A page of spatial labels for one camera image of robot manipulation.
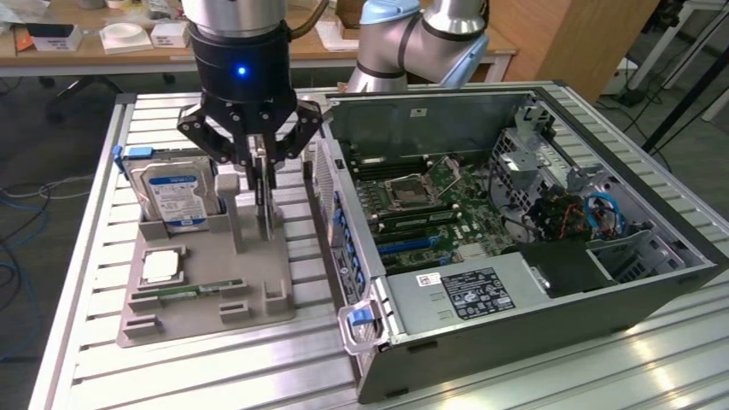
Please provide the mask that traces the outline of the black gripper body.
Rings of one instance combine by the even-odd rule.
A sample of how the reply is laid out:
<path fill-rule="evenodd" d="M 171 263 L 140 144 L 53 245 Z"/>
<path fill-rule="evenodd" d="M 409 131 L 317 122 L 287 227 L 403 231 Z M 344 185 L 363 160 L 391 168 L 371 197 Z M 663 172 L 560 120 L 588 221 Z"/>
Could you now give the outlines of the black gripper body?
<path fill-rule="evenodd" d="M 196 26 L 191 35 L 205 116 L 233 135 L 275 133 L 297 105 L 288 24 L 248 38 L 220 37 Z"/>

